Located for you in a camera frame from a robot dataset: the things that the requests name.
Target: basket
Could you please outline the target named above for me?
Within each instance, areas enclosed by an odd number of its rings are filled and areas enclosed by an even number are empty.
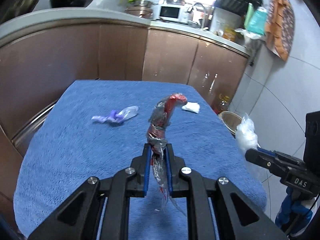
[[[235,136],[237,126],[241,124],[242,118],[239,115],[229,111],[223,111],[218,115],[218,117],[223,121],[232,135]]]
[[[249,3],[257,9],[262,5],[262,0],[216,0],[214,6],[242,17],[247,13]]]

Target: plastic bag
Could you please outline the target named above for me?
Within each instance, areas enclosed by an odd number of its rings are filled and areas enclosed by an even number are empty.
[[[258,9],[252,15],[247,30],[249,32],[264,35],[264,27],[266,25],[268,12],[264,7],[258,7]]]
[[[121,123],[125,120],[128,120],[138,114],[138,106],[129,106],[120,112],[117,110],[112,110],[108,116],[95,115],[91,119],[100,123],[112,122],[112,123]]]
[[[250,50],[255,50],[259,46],[257,40],[263,40],[264,36],[252,33],[244,29],[235,29],[235,32],[241,33],[244,37],[244,47]]]
[[[165,138],[165,130],[170,125],[169,121],[175,107],[185,104],[187,104],[187,98],[179,93],[162,98],[153,109],[151,117],[148,120],[150,126],[147,131],[147,139],[153,151],[153,176],[157,180],[160,191],[163,194],[161,209],[164,208],[164,205],[166,205],[168,199],[170,199],[172,204],[186,216],[176,201],[168,194],[167,172],[164,161],[164,150],[168,142]]]
[[[256,149],[258,146],[258,136],[254,133],[254,123],[247,114],[242,118],[241,124],[237,126],[236,140],[244,155],[247,150]],[[259,171],[262,168],[247,161],[245,161],[245,166],[249,173],[259,180],[257,174],[260,173]]]
[[[236,140],[239,148],[245,154],[247,150],[258,146],[258,136],[254,133],[254,123],[247,114],[237,126]]]

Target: teal bag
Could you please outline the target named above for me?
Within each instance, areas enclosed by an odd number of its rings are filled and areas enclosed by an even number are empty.
[[[264,35],[264,26],[266,25],[267,16],[267,10],[264,7],[258,7],[247,25],[247,31]]]

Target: cabinet handle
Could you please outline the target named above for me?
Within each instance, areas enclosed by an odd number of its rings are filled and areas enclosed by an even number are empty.
[[[218,74],[216,73],[216,75],[214,76],[214,79],[213,79],[213,81],[212,81],[212,83],[211,83],[210,89],[209,89],[209,93],[210,93],[210,94],[211,94],[211,91],[212,91],[212,88],[213,88],[213,84],[214,84],[217,76],[218,76]]]

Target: metal screw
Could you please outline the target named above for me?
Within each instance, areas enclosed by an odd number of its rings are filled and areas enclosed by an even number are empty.
[[[133,167],[128,167],[125,169],[125,173],[127,173],[129,175],[135,173],[135,171],[136,170]]]
[[[221,177],[218,179],[218,181],[222,185],[226,185],[229,182],[229,180],[226,177]]]
[[[191,169],[190,169],[189,167],[183,167],[183,168],[181,169],[181,172],[182,172],[183,174],[190,174],[190,173],[191,173]]]
[[[93,184],[96,184],[98,182],[98,178],[90,177],[87,181],[88,181],[89,184],[93,185]]]

